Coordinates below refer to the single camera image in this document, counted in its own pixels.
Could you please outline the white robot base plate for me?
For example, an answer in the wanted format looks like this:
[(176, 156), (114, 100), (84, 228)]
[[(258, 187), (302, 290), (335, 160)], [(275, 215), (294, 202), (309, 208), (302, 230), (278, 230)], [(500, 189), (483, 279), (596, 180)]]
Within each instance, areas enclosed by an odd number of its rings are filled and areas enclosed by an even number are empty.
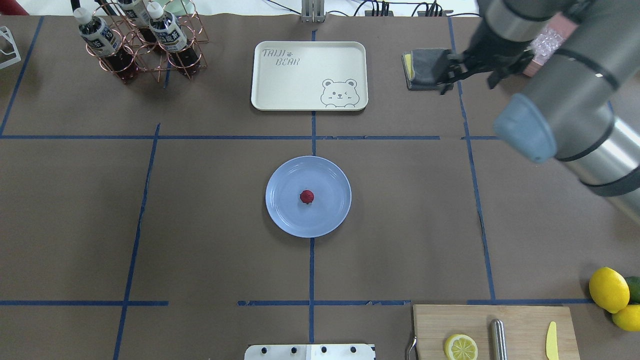
[(375, 360), (373, 344), (254, 344), (247, 347), (245, 360)]

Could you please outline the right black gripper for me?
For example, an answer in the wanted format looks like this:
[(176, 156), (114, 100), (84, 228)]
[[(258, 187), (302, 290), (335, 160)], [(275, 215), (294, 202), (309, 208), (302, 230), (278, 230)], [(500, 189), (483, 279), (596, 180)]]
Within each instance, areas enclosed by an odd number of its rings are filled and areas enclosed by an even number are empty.
[(439, 85), (439, 95), (451, 91), (455, 82), (480, 73), (490, 73), (487, 78), (489, 89), (496, 88), (512, 75), (520, 75), (534, 59), (535, 51), (530, 43), (531, 40), (505, 39), (482, 20), (461, 55), (447, 48), (434, 49), (435, 62), (431, 72), (435, 85)]

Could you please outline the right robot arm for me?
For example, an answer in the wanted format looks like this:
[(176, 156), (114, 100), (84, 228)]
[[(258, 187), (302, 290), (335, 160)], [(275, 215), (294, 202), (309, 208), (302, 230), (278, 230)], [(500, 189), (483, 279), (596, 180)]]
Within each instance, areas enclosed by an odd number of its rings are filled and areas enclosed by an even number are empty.
[(532, 162), (562, 162), (637, 223), (639, 134), (608, 107), (639, 71), (637, 0), (487, 0), (466, 50), (436, 50), (429, 84), (445, 93), (457, 81), (489, 73), (494, 88), (528, 66), (530, 44), (558, 13), (577, 28), (510, 98), (493, 131)]

